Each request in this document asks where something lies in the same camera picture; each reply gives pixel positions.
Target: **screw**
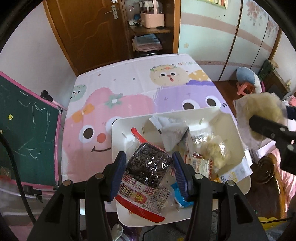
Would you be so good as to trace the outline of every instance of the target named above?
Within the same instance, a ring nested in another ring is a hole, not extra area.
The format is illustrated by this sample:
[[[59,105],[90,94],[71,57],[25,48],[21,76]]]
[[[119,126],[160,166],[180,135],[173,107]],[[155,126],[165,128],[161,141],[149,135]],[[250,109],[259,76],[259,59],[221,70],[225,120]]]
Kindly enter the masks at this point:
[[[198,179],[198,180],[201,180],[201,179],[203,178],[203,175],[200,174],[200,173],[197,173],[197,174],[194,175],[194,177],[195,177],[196,179]]]
[[[233,187],[235,185],[235,182],[233,180],[228,180],[227,184],[231,187]]]
[[[293,151],[293,150],[294,150],[294,147],[293,147],[291,144],[287,145],[287,148],[288,148],[288,150],[290,150],[290,151]]]
[[[64,186],[69,186],[71,184],[71,180],[65,180],[63,181]]]
[[[99,172],[96,174],[96,179],[102,179],[104,177],[104,174]]]

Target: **white plastic bin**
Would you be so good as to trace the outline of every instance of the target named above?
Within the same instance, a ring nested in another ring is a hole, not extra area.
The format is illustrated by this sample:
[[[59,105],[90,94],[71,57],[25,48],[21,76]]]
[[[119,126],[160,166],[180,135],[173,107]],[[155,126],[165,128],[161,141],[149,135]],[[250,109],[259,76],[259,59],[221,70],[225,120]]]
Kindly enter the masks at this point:
[[[218,107],[202,108],[197,110],[185,110],[177,112],[159,113],[169,118],[176,118],[186,122],[190,131],[196,131],[211,127],[215,135],[221,136],[231,151],[231,162],[234,164],[226,165],[221,171],[226,172],[239,164],[244,157],[244,149],[239,137],[237,127],[233,122],[231,115],[222,113]],[[127,153],[130,158],[136,148],[139,146],[137,140],[131,133],[131,128],[137,128],[138,132],[150,143],[156,146],[162,146],[162,140],[158,130],[150,122],[152,115],[143,115],[116,120],[112,125],[112,158],[115,160],[119,151]],[[251,188],[250,176],[237,183],[243,194],[246,194]],[[154,223],[144,219],[136,214],[130,214],[129,211],[120,203],[116,202],[119,221],[128,227],[152,226],[165,223],[173,223],[189,219],[192,208],[184,208],[170,211],[163,222]],[[217,200],[213,200],[213,210],[217,209]]]

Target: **green chalkboard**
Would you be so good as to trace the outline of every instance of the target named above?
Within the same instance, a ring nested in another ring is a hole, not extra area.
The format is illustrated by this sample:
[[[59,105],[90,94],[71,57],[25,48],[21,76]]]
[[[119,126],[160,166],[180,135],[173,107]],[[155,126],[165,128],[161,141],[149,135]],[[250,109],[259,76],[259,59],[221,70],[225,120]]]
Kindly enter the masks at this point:
[[[2,72],[0,106],[0,132],[13,151],[21,181],[55,186],[54,148],[61,111],[23,86],[18,87]],[[1,144],[0,174],[15,179]]]

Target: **shelf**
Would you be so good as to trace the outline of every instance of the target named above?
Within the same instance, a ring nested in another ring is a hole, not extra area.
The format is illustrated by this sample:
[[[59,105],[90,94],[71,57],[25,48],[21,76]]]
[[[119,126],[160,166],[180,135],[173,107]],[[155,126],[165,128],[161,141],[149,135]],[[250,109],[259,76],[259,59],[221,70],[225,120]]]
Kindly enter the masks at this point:
[[[160,34],[160,33],[170,33],[170,29],[158,29],[158,28],[145,28],[143,26],[130,26],[131,30],[136,36],[145,35],[145,34]]]

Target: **beige cartoon character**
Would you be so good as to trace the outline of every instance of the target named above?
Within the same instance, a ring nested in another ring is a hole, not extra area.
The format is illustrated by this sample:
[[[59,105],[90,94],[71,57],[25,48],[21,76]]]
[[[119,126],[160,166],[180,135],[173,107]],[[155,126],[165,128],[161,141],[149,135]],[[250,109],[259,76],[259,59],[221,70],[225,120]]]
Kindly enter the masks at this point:
[[[187,72],[174,64],[153,67],[150,79],[160,86],[184,85],[189,81]]]
[[[211,81],[207,74],[202,70],[197,70],[189,75],[190,80]]]

